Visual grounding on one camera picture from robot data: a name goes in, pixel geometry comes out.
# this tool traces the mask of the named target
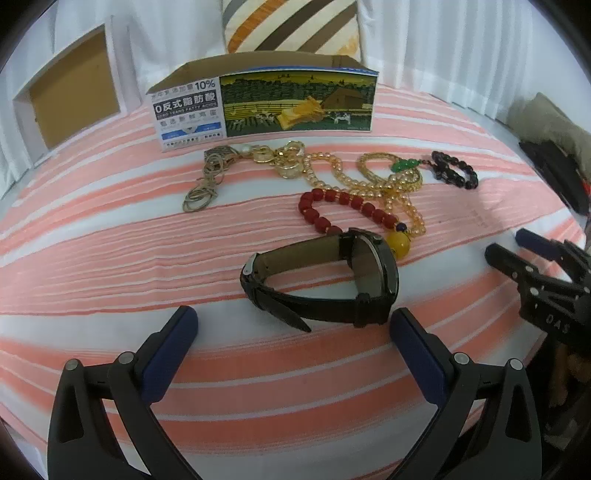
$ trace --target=cardboard box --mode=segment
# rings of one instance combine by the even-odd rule
[[[377,79],[344,55],[253,51],[186,63],[148,95],[172,150],[269,132],[370,131]]]

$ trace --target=wristwatch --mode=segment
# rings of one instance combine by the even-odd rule
[[[299,297],[265,285],[272,275],[338,260],[346,260],[353,270],[358,289],[354,299]],[[339,235],[321,236],[254,254],[242,269],[240,284],[256,307],[303,332],[311,329],[302,317],[365,327],[388,321],[398,295],[398,268],[382,236],[350,228]]]

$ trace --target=beige cushion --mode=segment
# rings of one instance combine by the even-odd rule
[[[361,59],[355,0],[223,0],[229,53],[308,51]]]
[[[591,134],[572,123],[546,95],[538,93],[523,108],[514,105],[507,125],[521,140],[533,143],[552,140],[575,157],[581,172],[591,181]]]

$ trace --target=red bead bracelet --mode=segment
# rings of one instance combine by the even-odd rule
[[[405,231],[406,225],[398,222],[398,217],[384,212],[382,209],[376,208],[372,203],[364,202],[362,197],[351,197],[348,193],[337,192],[336,190],[313,189],[311,192],[303,193],[298,203],[298,210],[306,219],[306,222],[314,225],[314,228],[319,233],[326,235],[336,235],[343,233],[343,231],[336,225],[331,225],[326,217],[321,217],[318,210],[312,208],[312,202],[318,200],[326,200],[327,202],[336,202],[338,194],[338,201],[341,205],[349,205],[355,210],[360,210],[363,215],[371,218],[378,225],[383,225],[388,230],[396,229],[397,231]]]

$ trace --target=printed farm illustration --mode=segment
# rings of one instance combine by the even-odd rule
[[[275,70],[220,78],[229,137],[286,130],[371,127],[376,77]]]

